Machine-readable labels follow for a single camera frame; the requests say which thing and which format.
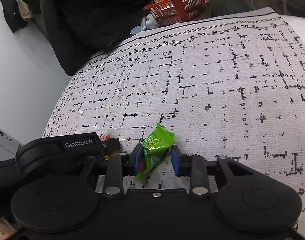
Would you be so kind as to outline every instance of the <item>black cloth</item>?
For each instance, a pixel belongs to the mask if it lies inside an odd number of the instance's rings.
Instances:
[[[27,22],[20,16],[16,0],[0,0],[0,2],[3,5],[6,23],[13,33],[27,26]]]
[[[47,37],[67,75],[128,37],[151,0],[40,0]]]

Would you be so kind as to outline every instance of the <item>yellow oval label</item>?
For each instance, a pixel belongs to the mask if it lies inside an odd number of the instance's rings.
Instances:
[[[149,146],[155,146],[155,145],[157,145],[158,143],[160,143],[160,140],[159,140],[159,139],[153,139],[153,140],[151,140],[151,141],[148,143],[148,145],[149,145]]]

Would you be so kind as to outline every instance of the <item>orange basket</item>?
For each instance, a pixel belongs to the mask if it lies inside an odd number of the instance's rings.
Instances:
[[[205,0],[164,0],[144,8],[160,26],[188,22],[204,11]]]

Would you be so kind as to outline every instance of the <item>silver screw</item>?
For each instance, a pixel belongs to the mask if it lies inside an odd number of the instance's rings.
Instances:
[[[192,192],[195,193],[196,195],[204,195],[208,193],[208,189],[205,187],[194,187],[192,189]]]
[[[120,192],[120,188],[118,187],[108,187],[105,189],[106,194],[108,195],[116,195]]]
[[[161,194],[159,192],[155,192],[152,194],[153,197],[161,197]]]

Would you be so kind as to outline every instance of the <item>green plastic wrapper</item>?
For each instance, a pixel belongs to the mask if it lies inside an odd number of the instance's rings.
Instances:
[[[154,171],[167,157],[168,148],[173,142],[174,134],[157,123],[157,128],[142,142],[144,158],[136,179],[142,179]]]

